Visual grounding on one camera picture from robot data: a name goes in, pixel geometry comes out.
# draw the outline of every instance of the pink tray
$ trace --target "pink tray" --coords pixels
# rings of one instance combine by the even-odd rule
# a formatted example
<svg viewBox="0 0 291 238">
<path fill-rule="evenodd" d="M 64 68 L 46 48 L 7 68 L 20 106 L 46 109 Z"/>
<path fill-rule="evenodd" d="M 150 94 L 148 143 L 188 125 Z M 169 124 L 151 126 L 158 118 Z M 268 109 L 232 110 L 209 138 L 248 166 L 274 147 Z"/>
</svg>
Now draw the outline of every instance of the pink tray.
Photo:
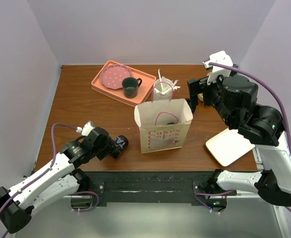
<svg viewBox="0 0 291 238">
<path fill-rule="evenodd" d="M 118 90 L 109 89 L 109 88 L 106 88 L 101 83 L 99 76 L 100 76 L 102 70 L 104 68 L 106 68 L 110 65 L 114 65 L 114 64 L 120 64 L 120 63 L 117 63 L 117 62 L 110 60 L 103 66 L 103 68 L 98 72 L 96 77 L 92 80 L 91 88 L 93 90 L 98 91 L 99 93 L 107 95 L 108 97 L 111 97 L 113 99 L 116 99 L 120 102 L 123 102 L 123 103 L 128 104 L 128 105 L 133 106 L 133 107 L 135 107 L 137 104 L 143 103 L 150 95 L 153 84 L 156 81 L 156 77 L 153 75 L 150 75 L 148 73 L 144 73 L 140 70 L 128 67 L 132 72 L 132 77 L 141 78 L 142 84 L 139 87 L 138 95 L 135 98 L 126 98 L 124 96 L 122 89 L 118 89 Z"/>
</svg>

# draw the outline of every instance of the polka dot plate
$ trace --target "polka dot plate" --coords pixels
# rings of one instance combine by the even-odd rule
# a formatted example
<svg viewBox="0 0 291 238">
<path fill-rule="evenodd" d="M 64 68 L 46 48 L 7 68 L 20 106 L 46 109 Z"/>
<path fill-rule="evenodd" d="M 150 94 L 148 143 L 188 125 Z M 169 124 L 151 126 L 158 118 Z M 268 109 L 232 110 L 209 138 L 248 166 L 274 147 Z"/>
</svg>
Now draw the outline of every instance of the polka dot plate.
<svg viewBox="0 0 291 238">
<path fill-rule="evenodd" d="M 131 70 L 122 64 L 114 64 L 104 68 L 100 74 L 101 83 L 110 89 L 121 89 L 122 81 L 132 77 Z"/>
</svg>

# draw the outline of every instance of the brown wooden tabletop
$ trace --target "brown wooden tabletop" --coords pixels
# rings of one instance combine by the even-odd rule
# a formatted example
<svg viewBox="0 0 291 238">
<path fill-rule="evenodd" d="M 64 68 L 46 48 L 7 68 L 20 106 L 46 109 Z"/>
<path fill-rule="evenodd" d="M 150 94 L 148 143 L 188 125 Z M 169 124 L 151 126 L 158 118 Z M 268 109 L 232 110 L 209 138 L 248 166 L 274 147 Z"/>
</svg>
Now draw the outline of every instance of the brown wooden tabletop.
<svg viewBox="0 0 291 238">
<path fill-rule="evenodd" d="M 156 75 L 161 68 L 162 76 L 171 80 L 178 79 L 181 88 L 175 91 L 173 98 L 188 98 L 187 80 L 202 78 L 207 72 L 201 65 L 130 65 L 138 70 Z M 252 152 L 222 167 L 208 152 L 205 142 L 226 128 L 225 124 L 212 107 L 197 107 L 192 124 L 181 149 L 141 154 L 139 130 L 134 120 L 134 107 L 128 106 L 91 89 L 91 81 L 102 65 L 68 65 L 63 66 L 57 86 L 51 113 L 45 129 L 43 142 L 36 163 L 36 170 L 48 163 L 53 155 L 50 136 L 51 126 L 63 122 L 83 127 L 91 120 L 96 126 L 104 128 L 115 138 L 124 135 L 129 146 L 119 159 L 110 156 L 102 161 L 97 158 L 81 166 L 84 171 L 212 171 L 227 169 L 233 171 L 256 170 Z M 66 127 L 57 126 L 55 140 L 57 150 L 73 141 L 78 133 Z"/>
</svg>

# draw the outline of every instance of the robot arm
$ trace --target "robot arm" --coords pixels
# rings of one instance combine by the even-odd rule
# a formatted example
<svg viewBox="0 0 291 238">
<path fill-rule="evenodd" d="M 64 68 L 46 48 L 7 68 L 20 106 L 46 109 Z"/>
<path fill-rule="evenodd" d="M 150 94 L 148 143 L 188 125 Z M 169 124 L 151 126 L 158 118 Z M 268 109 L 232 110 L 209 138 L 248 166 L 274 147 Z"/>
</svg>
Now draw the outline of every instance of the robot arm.
<svg viewBox="0 0 291 238">
<path fill-rule="evenodd" d="M 80 165 L 89 162 L 93 157 L 102 160 L 109 154 L 116 159 L 128 145 L 124 136 L 120 135 L 113 140 L 107 131 L 95 127 L 90 121 L 81 134 L 81 137 L 67 143 L 56 155 L 53 165 L 50 161 L 10 189 L 0 187 L 0 208 L 11 199 L 0 213 L 0 219 L 10 234 L 24 228 L 32 216 L 47 205 L 66 195 L 88 190 L 90 179 L 78 169 Z"/>
<path fill-rule="evenodd" d="M 238 129 L 239 134 L 255 144 L 270 170 L 255 173 L 216 170 L 210 185 L 258 193 L 271 204 L 291 207 L 291 155 L 281 113 L 257 104 L 257 84 L 234 71 L 212 66 L 215 62 L 232 66 L 225 52 L 213 54 L 203 63 L 206 69 L 213 70 L 205 78 L 188 81 L 192 111 L 198 104 L 197 95 L 203 93 L 204 105 L 213 106 L 229 129 Z"/>
</svg>

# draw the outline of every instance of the white container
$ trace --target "white container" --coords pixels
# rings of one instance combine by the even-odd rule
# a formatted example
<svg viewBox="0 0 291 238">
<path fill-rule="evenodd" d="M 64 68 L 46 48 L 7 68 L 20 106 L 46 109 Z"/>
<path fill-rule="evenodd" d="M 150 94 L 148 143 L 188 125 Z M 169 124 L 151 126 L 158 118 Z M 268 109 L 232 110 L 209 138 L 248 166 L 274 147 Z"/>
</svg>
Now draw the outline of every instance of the white container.
<svg viewBox="0 0 291 238">
<path fill-rule="evenodd" d="M 171 86 L 173 86 L 173 82 L 170 79 L 167 79 L 165 77 L 161 78 L 162 82 L 167 82 L 168 84 L 170 84 Z M 172 88 L 167 84 L 167 83 L 159 83 L 160 79 L 156 80 L 153 84 L 153 100 L 154 101 L 158 101 L 158 100 L 170 100 L 170 98 L 172 97 Z M 168 90 L 167 93 L 165 94 L 161 94 L 156 92 L 156 90 L 154 89 L 154 86 L 157 90 L 159 90 L 160 92 L 162 92 L 162 88 L 163 91 Z"/>
</svg>

